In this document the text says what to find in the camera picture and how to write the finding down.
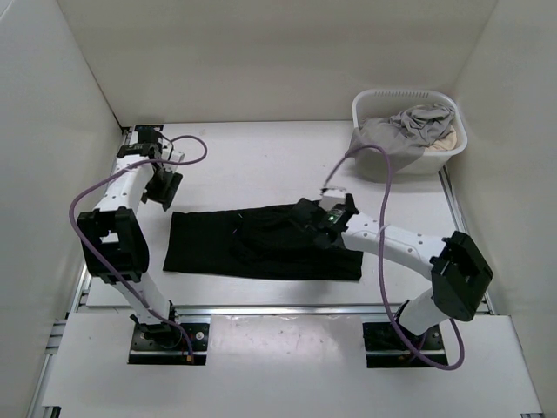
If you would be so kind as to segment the black trousers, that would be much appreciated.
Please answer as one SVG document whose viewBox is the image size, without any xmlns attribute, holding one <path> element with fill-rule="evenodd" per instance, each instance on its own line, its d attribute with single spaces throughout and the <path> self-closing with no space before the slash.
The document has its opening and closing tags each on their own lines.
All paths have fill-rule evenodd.
<svg viewBox="0 0 557 418">
<path fill-rule="evenodd" d="M 360 280 L 363 253 L 317 247 L 290 221 L 292 208 L 174 212 L 163 270 L 263 280 Z"/>
</svg>

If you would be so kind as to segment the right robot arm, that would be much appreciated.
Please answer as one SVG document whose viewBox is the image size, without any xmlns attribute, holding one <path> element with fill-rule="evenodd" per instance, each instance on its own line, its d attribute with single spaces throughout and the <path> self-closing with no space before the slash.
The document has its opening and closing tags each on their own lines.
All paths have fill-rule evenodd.
<svg viewBox="0 0 557 418">
<path fill-rule="evenodd" d="M 350 193 L 329 190 L 319 202 L 301 199 L 291 219 L 318 247 L 383 256 L 430 282 L 395 317 L 391 337 L 399 347 L 414 346 L 445 320 L 472 320 L 493 279 L 492 268 L 468 234 L 437 237 L 382 226 L 356 208 Z"/>
</svg>

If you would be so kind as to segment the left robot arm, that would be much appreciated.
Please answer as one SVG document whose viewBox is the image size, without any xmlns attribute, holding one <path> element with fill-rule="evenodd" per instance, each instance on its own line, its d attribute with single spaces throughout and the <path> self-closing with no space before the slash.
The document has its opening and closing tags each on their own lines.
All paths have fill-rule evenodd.
<svg viewBox="0 0 557 418">
<path fill-rule="evenodd" d="M 166 211 L 183 176 L 171 166 L 185 155 L 173 149 L 160 126 L 140 126 L 131 142 L 120 147 L 116 171 L 122 175 L 109 182 L 104 196 L 89 212 L 77 216 L 77 227 L 113 270 L 119 280 L 92 252 L 83 246 L 89 273 L 116 288 L 134 309 L 131 316 L 147 340 L 170 349 L 182 340 L 183 328 L 175 309 L 148 274 L 150 255 L 138 223 L 136 210 L 152 201 Z"/>
</svg>

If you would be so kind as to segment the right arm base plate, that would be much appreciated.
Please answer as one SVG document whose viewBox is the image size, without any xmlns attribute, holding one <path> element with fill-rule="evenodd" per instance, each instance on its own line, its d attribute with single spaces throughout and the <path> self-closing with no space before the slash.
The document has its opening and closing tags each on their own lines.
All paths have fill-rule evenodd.
<svg viewBox="0 0 557 418">
<path fill-rule="evenodd" d="M 390 322 L 365 322 L 362 327 L 367 368 L 430 367 L 408 349 L 395 333 Z M 409 334 L 407 338 L 430 361 L 444 366 L 448 365 L 439 326 L 430 328 L 422 336 Z"/>
</svg>

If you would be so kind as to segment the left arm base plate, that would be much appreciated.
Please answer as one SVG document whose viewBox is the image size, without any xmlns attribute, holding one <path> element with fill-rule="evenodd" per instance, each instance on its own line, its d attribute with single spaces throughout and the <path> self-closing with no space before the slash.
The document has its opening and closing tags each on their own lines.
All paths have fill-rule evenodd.
<svg viewBox="0 0 557 418">
<path fill-rule="evenodd" d="M 181 327 L 191 341 L 187 342 L 179 331 L 172 331 L 170 338 L 148 338 L 138 325 L 131 336 L 128 363 L 131 365 L 204 366 L 206 364 L 210 324 L 203 322 L 182 323 Z"/>
</svg>

